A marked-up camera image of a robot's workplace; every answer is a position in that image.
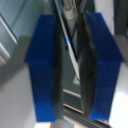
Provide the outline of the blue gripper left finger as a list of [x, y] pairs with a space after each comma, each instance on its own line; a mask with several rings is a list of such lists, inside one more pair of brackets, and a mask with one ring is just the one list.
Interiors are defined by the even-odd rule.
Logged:
[[56, 17], [41, 15], [25, 57], [29, 66], [36, 120], [55, 122], [53, 71]]

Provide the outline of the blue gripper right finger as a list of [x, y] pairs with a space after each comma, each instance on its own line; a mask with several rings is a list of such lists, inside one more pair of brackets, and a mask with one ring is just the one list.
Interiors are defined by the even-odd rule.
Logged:
[[108, 121], [124, 58], [100, 13], [83, 14], [81, 32], [83, 113], [92, 121]]

